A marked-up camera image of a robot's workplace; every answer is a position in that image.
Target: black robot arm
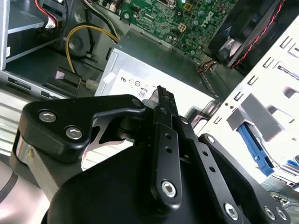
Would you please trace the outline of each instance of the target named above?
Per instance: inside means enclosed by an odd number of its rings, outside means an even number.
[[[291,223],[160,86],[146,105],[130,95],[33,102],[18,130],[11,164],[29,168],[51,201],[49,224]],[[85,152],[124,139],[135,143],[82,172]]]

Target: yellow wire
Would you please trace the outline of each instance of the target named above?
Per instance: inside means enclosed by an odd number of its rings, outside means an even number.
[[[71,62],[71,56],[70,56],[70,50],[69,50],[69,42],[70,42],[70,39],[71,39],[71,36],[77,32],[78,30],[82,29],[82,28],[91,28],[91,29],[95,29],[95,30],[98,30],[104,34],[106,34],[107,36],[109,36],[111,39],[113,39],[115,42],[119,42],[120,40],[114,36],[113,34],[109,33],[108,31],[102,29],[102,28],[99,28],[99,27],[95,27],[95,26],[91,26],[91,25],[80,25],[80,26],[77,26],[75,28],[73,28],[69,34],[67,35],[67,38],[66,38],[66,41],[65,41],[65,52],[66,52],[66,57],[67,57],[67,60],[69,62],[69,65],[70,65],[70,68],[72,70],[72,72],[75,73],[75,69],[74,69],[74,66]]]

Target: screw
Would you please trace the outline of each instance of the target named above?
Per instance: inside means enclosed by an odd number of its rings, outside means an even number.
[[[125,19],[128,19],[130,18],[130,15],[128,13],[125,13],[124,16],[123,16]]]
[[[282,210],[280,210],[278,207],[275,208],[278,215],[283,219],[283,220],[287,220],[285,213],[283,213]]]
[[[82,132],[76,127],[68,127],[65,131],[65,134],[67,137],[73,140],[78,140],[82,137]]]
[[[275,220],[274,213],[267,206],[265,206],[264,209],[265,209],[267,216],[269,216],[270,219]]]
[[[231,217],[235,221],[238,220],[238,218],[239,218],[238,212],[235,210],[235,208],[231,204],[225,203],[224,208],[229,217]]]
[[[214,143],[215,140],[211,137],[211,136],[208,136],[207,139],[211,142],[211,143]]]
[[[132,99],[133,104],[135,104],[136,106],[140,107],[141,103],[139,102],[139,100],[137,99]]]
[[[51,123],[56,120],[56,115],[50,111],[40,112],[38,115],[39,119],[43,122]]]
[[[176,188],[169,181],[163,181],[161,188],[168,197],[174,197],[176,195]]]

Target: motherboard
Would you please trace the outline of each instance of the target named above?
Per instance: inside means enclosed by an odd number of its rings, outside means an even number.
[[[237,0],[97,0],[119,15],[199,60]]]

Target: red wire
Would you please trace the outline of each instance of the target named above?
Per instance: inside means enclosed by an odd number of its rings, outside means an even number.
[[[257,38],[250,44],[250,46],[249,46],[248,50],[246,51],[246,53],[243,55],[242,58],[240,58],[240,59],[233,65],[232,68],[234,68],[235,66],[237,66],[243,59],[246,58],[247,54],[251,51],[252,46],[253,46],[253,45],[254,45],[254,44],[261,38],[262,35],[264,35],[264,34],[266,33],[266,31],[267,31],[267,29],[269,28],[269,26],[274,22],[276,16],[277,16],[277,15],[279,14],[279,12],[281,11],[281,8],[282,8],[282,6],[284,5],[284,2],[285,2],[285,1],[286,1],[286,0],[282,0],[282,2],[280,3],[280,5],[279,5],[279,7],[278,7],[277,12],[272,16],[272,18],[271,18],[269,24],[265,27],[265,29],[263,30],[263,32],[262,32],[259,36],[257,36]]]
[[[55,18],[55,16],[53,16],[51,13],[48,13],[46,12],[37,2],[37,0],[35,0],[35,3],[36,3],[36,7],[44,14],[46,14],[48,17],[50,17],[56,24],[56,26],[58,26],[58,21],[57,19]]]

